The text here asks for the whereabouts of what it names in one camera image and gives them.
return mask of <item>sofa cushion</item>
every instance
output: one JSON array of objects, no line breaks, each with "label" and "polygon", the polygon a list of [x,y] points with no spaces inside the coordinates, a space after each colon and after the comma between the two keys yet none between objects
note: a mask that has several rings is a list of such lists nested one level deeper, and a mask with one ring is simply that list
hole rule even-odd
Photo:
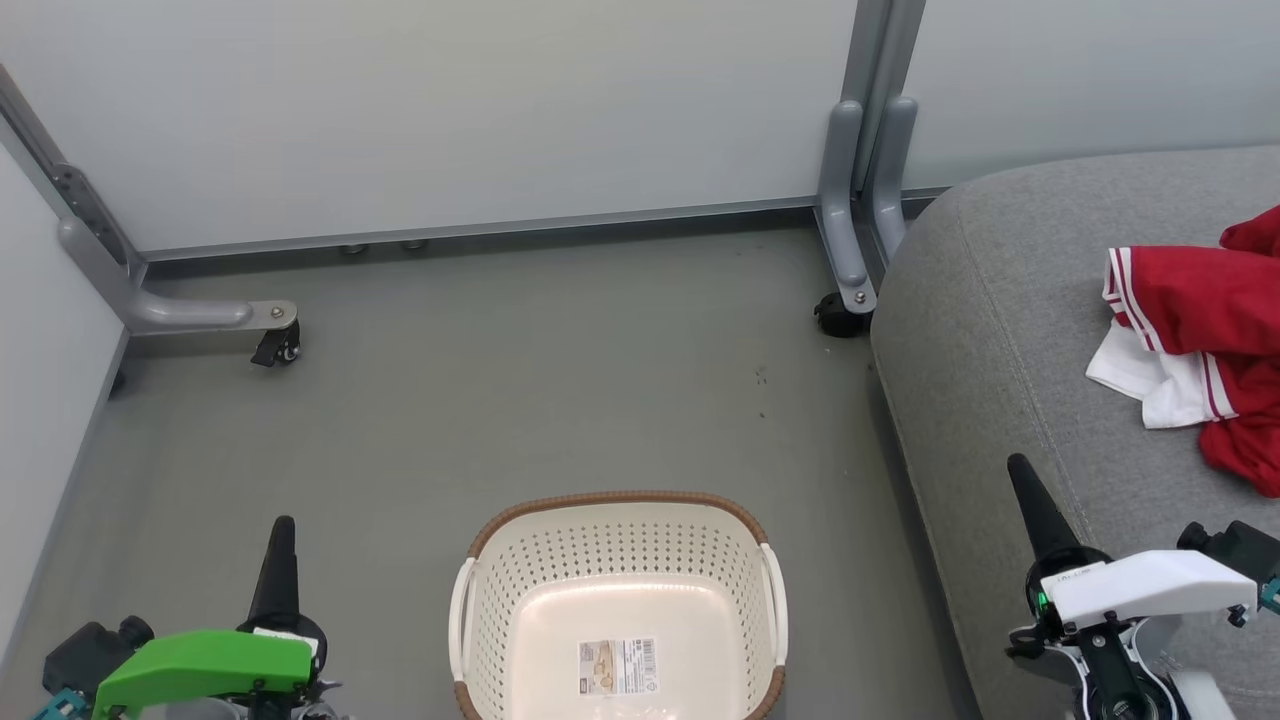
[{"label": "sofa cushion", "polygon": [[[1005,473],[1037,465],[1080,539],[1171,548],[1192,520],[1280,536],[1280,505],[1204,465],[1197,429],[1146,430],[1140,405],[1084,378],[1107,332],[1106,249],[1215,245],[1280,204],[1280,147],[1051,163],[956,187],[914,223],[872,343],[987,720],[1061,717],[1064,693],[1002,655],[1028,623],[1032,561]],[[1212,671],[1242,720],[1280,700],[1280,618],[1188,618],[1167,665]]]}]

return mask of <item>barcode sticker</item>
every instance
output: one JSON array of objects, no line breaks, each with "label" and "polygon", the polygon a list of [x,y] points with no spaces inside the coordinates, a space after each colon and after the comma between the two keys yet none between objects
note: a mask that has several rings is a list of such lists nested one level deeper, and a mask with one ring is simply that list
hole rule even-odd
[{"label": "barcode sticker", "polygon": [[658,685],[653,638],[577,643],[577,694],[649,694]]}]

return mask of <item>white plastic basket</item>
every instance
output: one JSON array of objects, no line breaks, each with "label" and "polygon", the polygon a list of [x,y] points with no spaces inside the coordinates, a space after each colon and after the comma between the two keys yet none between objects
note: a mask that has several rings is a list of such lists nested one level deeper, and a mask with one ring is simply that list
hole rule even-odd
[{"label": "white plastic basket", "polygon": [[703,493],[512,507],[472,543],[449,606],[467,720],[763,720],[786,657],[764,530]]}]

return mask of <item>basket handle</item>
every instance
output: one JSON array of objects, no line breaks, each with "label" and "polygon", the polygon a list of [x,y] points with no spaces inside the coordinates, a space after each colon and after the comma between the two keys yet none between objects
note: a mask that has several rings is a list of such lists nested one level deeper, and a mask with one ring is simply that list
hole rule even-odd
[{"label": "basket handle", "polygon": [[787,646],[790,639],[790,621],[787,620],[787,587],[782,583],[782,568],[778,565],[778,556],[773,553],[769,543],[760,543],[764,551],[764,565],[769,569],[769,587],[773,589],[773,623],[777,646],[773,648],[773,664],[782,666],[787,664]]},{"label": "basket handle", "polygon": [[475,557],[467,557],[462,564],[458,579],[453,582],[453,598],[449,600],[449,670],[453,671],[454,683],[466,682],[467,669],[462,666],[462,616],[466,614],[467,585],[471,584],[475,565]]}]

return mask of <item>wall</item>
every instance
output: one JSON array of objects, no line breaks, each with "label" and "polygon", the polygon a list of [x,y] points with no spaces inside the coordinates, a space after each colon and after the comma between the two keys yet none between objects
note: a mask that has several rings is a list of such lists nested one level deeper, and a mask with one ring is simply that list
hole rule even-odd
[{"label": "wall", "polygon": [[5,64],[143,252],[806,204],[850,0],[9,0]]},{"label": "wall", "polygon": [[1280,142],[1280,3],[934,0],[905,187],[1132,150]]},{"label": "wall", "polygon": [[0,662],[123,331],[56,224],[0,147]]}]

